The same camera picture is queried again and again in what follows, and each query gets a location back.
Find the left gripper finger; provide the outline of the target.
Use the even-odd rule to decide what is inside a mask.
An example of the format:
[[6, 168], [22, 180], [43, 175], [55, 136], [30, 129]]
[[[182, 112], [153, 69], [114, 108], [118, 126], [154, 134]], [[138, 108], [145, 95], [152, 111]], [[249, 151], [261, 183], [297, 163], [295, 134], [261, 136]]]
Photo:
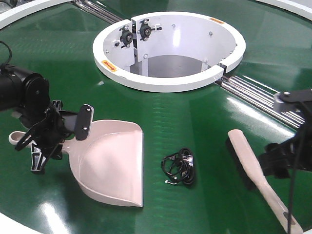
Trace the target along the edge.
[[45, 174], [47, 157], [35, 143], [31, 143], [31, 172], [36, 175]]
[[94, 109], [89, 104], [81, 106], [74, 127], [76, 140], [85, 140], [90, 132], [90, 126], [93, 121]]

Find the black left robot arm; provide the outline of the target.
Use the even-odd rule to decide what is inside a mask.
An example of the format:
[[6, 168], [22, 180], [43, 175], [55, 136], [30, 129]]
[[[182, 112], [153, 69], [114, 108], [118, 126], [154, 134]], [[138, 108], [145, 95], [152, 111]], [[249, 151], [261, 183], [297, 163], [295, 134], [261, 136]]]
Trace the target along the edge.
[[60, 100], [50, 99], [47, 79], [10, 64], [0, 67], [0, 109], [14, 110], [27, 128], [15, 149], [21, 151], [30, 146], [34, 174], [43, 174], [49, 159], [62, 159], [62, 145], [68, 137], [88, 137], [94, 112], [88, 104], [77, 113], [63, 110]]

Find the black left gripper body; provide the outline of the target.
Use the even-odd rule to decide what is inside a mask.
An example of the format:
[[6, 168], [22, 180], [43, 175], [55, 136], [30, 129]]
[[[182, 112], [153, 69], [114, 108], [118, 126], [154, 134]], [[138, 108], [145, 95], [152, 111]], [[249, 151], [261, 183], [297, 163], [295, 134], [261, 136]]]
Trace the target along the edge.
[[61, 101], [51, 101], [42, 118], [34, 123], [17, 142], [17, 151], [34, 141], [46, 159], [62, 159], [61, 144], [74, 133], [76, 113], [62, 110]]

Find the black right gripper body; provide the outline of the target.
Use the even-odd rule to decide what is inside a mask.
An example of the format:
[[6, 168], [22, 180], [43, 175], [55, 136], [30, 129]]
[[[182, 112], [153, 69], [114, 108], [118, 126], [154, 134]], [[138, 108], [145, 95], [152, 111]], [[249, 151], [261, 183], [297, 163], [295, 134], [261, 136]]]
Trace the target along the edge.
[[258, 156], [264, 176], [275, 178], [290, 178], [288, 169], [292, 169], [296, 154], [290, 146], [270, 143], [265, 147], [265, 152]]

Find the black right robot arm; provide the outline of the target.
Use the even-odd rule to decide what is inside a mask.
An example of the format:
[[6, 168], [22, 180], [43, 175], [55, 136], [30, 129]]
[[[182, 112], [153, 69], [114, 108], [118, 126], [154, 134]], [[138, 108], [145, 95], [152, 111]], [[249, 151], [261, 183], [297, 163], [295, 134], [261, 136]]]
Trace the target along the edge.
[[265, 176], [289, 178], [289, 169], [312, 170], [312, 90], [276, 93], [273, 108], [280, 114], [292, 114], [301, 120], [293, 137], [282, 143], [270, 143], [258, 156]]

